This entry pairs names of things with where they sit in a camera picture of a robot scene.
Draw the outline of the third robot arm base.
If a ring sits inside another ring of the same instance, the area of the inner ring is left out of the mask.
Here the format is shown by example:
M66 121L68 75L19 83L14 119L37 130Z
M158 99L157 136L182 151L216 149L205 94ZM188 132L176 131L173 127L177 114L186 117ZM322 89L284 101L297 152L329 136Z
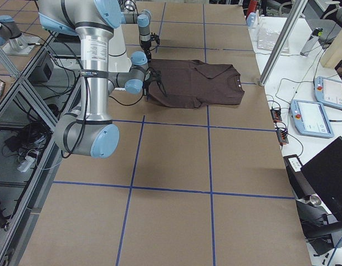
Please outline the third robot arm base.
M28 56L39 43L39 37L25 36L11 16L0 16L0 47L7 55Z

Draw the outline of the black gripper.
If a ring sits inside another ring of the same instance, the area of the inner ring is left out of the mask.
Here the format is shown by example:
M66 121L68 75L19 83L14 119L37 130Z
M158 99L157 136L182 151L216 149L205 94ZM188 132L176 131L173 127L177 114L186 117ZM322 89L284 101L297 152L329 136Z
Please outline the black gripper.
M144 90L145 101L148 101L148 100L149 100L149 92L148 92L148 89L149 89L150 83L151 83L151 79L147 79L147 80L145 80L144 83L143 83L143 90Z
M141 48L143 49L143 51L145 52L145 55L147 57L147 61L150 62L152 59L152 54L151 54L151 40L147 40L147 41L141 41Z

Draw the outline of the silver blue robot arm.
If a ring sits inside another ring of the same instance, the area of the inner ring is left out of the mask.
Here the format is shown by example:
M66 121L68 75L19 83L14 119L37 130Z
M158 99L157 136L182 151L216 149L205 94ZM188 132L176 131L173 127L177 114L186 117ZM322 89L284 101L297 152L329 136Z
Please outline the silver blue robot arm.
M139 45L144 51L148 62L151 61L151 12L144 9L139 12L135 1L123 1L121 7L121 23L137 24L139 29Z
M53 138L64 158L109 157L119 129L108 112L115 88L137 94L148 77L151 12L118 1L39 1L42 27L77 36L81 48L80 103L58 121Z

